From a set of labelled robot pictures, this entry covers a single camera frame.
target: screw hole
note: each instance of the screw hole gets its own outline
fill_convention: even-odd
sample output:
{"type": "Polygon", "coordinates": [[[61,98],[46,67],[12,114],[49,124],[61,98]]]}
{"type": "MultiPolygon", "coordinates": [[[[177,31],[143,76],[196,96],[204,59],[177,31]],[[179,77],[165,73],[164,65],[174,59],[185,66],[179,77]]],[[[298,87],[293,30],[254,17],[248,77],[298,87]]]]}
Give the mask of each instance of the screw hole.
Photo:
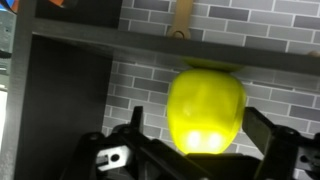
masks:
{"type": "Polygon", "coordinates": [[[301,156],[300,157],[300,161],[303,162],[303,163],[309,162],[309,160],[308,160],[308,158],[306,156],[301,156]]]}
{"type": "Polygon", "coordinates": [[[117,162],[120,159],[120,156],[118,154],[114,154],[111,156],[111,161],[112,162],[117,162]]]}

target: gray brick wall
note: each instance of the gray brick wall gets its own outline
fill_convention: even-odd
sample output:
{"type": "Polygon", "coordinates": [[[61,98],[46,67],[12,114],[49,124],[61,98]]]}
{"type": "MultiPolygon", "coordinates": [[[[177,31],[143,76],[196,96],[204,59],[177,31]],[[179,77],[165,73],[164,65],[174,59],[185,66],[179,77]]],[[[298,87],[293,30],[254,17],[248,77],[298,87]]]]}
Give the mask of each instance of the gray brick wall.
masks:
{"type": "MultiPolygon", "coordinates": [[[[194,2],[192,40],[297,54],[320,50],[319,0],[194,2]]],[[[164,36],[171,26],[175,6],[175,0],[125,0],[119,29],[164,36]]],[[[109,96],[112,100],[125,100],[119,99],[116,106],[107,105],[107,124],[127,122],[133,106],[143,105],[145,134],[174,147],[166,120],[167,93],[174,77],[190,66],[174,57],[150,52],[116,54],[109,84],[115,91],[109,91],[109,96]],[[125,108],[119,107],[124,101],[125,108]]],[[[255,106],[275,124],[292,127],[307,137],[320,132],[319,77],[252,67],[232,74],[243,82],[247,105],[255,106]]],[[[112,128],[105,125],[103,132],[110,133],[112,128]]],[[[226,152],[263,157],[242,130],[226,152]]],[[[295,177],[308,179],[300,170],[295,171],[295,177]]]]}

